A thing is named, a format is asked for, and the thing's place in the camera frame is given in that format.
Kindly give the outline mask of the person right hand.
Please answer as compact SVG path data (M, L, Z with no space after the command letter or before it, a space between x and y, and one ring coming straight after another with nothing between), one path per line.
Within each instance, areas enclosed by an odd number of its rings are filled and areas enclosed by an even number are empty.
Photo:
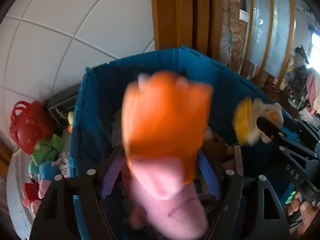
M294 212L300 212L302 223L296 230L299 237L306 232L319 211L319 203L314 207L310 202L301 202L301 196L301 193L297 191L287 207L289 216L293 215Z

